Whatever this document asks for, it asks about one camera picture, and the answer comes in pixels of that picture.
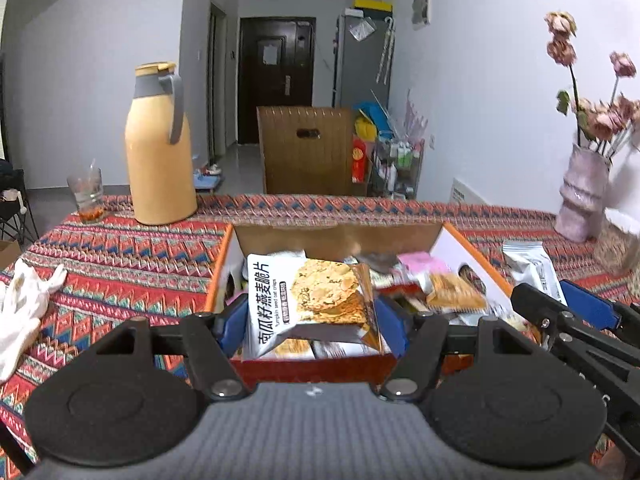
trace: vase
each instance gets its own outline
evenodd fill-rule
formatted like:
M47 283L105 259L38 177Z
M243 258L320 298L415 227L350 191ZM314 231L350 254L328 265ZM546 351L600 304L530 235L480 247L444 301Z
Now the vase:
M556 217L556 231L572 242L585 241L592 230L593 216L602 214L608 183L606 159L574 144L560 188L562 207Z

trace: tiled floor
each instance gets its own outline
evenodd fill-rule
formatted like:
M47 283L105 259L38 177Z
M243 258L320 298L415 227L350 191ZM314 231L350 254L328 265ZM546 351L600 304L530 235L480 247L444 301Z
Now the tiled floor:
M230 146L218 163L225 177L216 194L250 194L262 192L262 162L257 145ZM107 194L129 194L129 186L105 186ZM42 236L58 225L75 208L71 192L66 187L32 189L29 201L33 217Z
M232 144L218 165L225 179L216 194L262 193L262 160L257 144Z

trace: yellow thermos jug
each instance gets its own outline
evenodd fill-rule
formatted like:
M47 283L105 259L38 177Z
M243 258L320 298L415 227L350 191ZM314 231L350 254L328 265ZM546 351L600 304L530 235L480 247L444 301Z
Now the yellow thermos jug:
M136 91L124 138L136 220L165 225L197 209L189 122L175 63L136 68Z

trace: red packaging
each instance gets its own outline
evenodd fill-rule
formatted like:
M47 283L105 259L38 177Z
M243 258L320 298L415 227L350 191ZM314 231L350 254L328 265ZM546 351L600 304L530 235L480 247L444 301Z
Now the red packaging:
M355 137L353 139L353 164L351 166L351 180L353 182L364 182L364 175L367 169L367 145L364 141Z

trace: glove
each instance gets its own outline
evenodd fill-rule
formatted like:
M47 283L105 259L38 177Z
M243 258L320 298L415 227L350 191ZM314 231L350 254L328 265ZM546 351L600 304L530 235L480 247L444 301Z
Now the glove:
M0 384L11 377L22 352L35 341L49 297L65 280L66 270L62 264L45 282L33 267L19 258L9 286L0 283Z

